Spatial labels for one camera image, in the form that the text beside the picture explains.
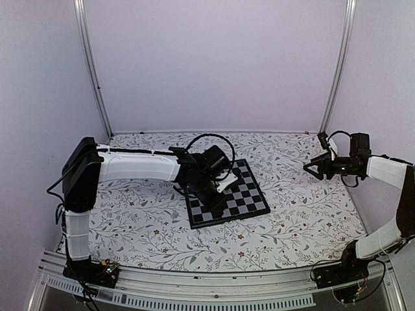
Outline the black silver chess board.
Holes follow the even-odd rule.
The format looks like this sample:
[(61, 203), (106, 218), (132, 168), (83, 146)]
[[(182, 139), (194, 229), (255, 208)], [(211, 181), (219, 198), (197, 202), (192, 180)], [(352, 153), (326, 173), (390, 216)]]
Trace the black silver chess board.
[(224, 191), (226, 204), (221, 216), (213, 216), (197, 198), (186, 199), (191, 229), (200, 229), (270, 213), (270, 207), (247, 160), (236, 160), (232, 171), (238, 176), (238, 180)]

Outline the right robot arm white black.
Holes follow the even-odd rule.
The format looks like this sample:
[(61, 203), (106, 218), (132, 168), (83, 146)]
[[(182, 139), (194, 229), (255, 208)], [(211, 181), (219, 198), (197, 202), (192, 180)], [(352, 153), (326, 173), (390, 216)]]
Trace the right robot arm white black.
[(367, 133), (348, 133), (350, 151), (338, 154), (332, 135), (318, 134), (324, 154), (313, 158), (303, 169), (319, 180), (354, 177), (368, 180), (369, 186), (355, 193), (359, 201), (373, 199), (364, 219), (372, 225), (370, 234), (345, 247), (335, 266), (335, 277), (350, 282), (368, 276), (368, 264), (382, 255), (399, 252), (414, 240), (414, 164), (387, 155), (374, 155)]

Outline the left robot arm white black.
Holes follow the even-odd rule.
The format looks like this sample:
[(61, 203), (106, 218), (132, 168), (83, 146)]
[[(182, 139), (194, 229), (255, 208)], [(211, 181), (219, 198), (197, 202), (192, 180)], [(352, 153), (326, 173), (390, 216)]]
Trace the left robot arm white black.
[(90, 262), (89, 215), (95, 205), (99, 183), (119, 179), (157, 179), (190, 190), (214, 213), (224, 200), (224, 190), (237, 180), (233, 159), (216, 145), (192, 154), (188, 147), (168, 151), (111, 148), (92, 137), (79, 142), (62, 169), (59, 195), (64, 213), (63, 234), (72, 272), (82, 281), (97, 274)]

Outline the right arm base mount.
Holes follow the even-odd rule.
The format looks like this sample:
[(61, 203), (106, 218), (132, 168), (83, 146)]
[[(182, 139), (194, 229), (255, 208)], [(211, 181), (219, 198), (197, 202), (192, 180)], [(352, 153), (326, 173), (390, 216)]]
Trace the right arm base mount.
[(341, 263), (321, 266), (311, 270), (311, 278), (318, 289), (346, 284), (367, 278), (369, 276), (368, 264), (368, 261), (364, 261), (347, 267)]

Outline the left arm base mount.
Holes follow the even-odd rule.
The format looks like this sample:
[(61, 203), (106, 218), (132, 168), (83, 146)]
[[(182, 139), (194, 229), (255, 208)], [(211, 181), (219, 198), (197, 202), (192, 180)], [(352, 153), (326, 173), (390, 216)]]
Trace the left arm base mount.
[(80, 281), (83, 284), (94, 284), (107, 288), (115, 288), (119, 277), (119, 264), (110, 259), (94, 262), (67, 259), (63, 276)]

